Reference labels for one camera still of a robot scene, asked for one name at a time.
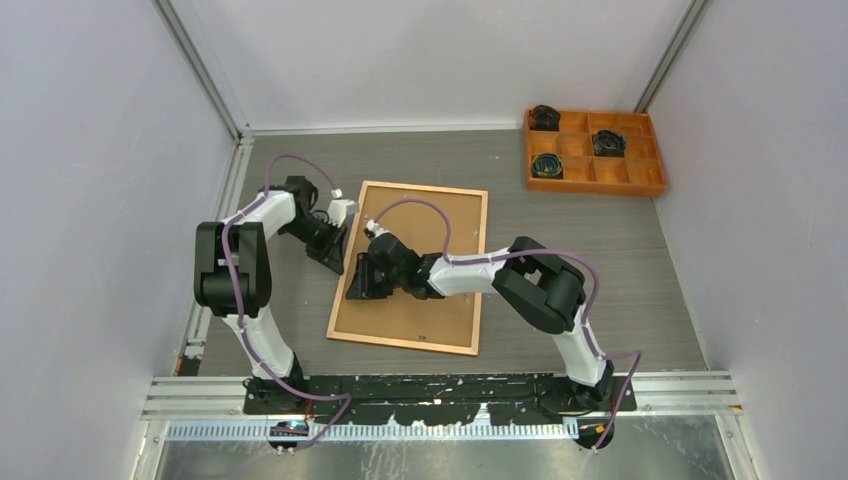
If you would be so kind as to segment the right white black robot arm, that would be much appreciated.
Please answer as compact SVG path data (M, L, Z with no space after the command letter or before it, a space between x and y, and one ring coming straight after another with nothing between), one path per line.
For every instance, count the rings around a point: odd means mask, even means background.
M596 295L577 257L519 236L508 248L476 255L419 254L384 233L358 254L349 300L378 300L402 290L418 300L460 294L499 295L531 327L551 336L566 368L574 403L596 410L612 392L614 364L589 322Z

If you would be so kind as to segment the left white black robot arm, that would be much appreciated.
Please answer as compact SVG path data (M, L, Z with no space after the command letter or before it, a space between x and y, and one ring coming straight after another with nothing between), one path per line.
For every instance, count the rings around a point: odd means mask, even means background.
M269 386L268 400L284 414L298 412L312 396L271 311L268 242L290 235L303 244L308 258L342 274L346 222L359 209L338 188L332 189L326 209L316 209L317 199L318 190L306 177L290 176L282 185L265 186L226 219L196 229L195 300L237 336L254 380Z

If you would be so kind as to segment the orange compartment tray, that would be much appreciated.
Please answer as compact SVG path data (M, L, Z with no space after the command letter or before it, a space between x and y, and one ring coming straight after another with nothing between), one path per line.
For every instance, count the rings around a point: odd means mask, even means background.
M524 111L522 170L529 190L656 199L668 186L659 143L646 113Z

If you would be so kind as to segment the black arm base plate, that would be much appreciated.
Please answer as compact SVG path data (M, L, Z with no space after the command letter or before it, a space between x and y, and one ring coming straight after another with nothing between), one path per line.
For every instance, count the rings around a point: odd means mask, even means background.
M448 375L314 375L296 388L328 401L303 399L272 380L246 378L248 415L295 415L325 424L337 412L347 425L468 425L487 414L495 426L547 425L564 416L609 413L624 378L613 378L610 398L596 407L580 403L564 376L551 373Z

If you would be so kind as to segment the aluminium rail front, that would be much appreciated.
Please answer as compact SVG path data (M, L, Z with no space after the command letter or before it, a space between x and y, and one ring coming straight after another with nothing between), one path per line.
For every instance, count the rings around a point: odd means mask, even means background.
M726 371L638 372L631 385L633 416L740 416L736 387ZM241 417L246 389L234 376L156 377L142 407L143 420Z

